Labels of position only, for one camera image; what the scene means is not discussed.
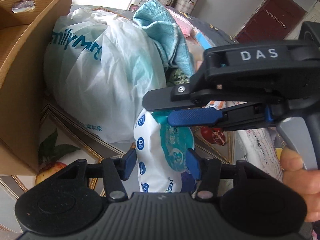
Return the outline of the person's right hand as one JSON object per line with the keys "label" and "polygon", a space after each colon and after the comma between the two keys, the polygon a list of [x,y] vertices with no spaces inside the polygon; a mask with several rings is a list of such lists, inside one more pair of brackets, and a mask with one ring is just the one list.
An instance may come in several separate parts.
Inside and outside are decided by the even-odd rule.
{"label": "person's right hand", "polygon": [[283,148],[280,164],[284,170],[283,183],[300,194],[307,205],[306,222],[319,220],[319,170],[305,170],[303,159],[288,147]]}

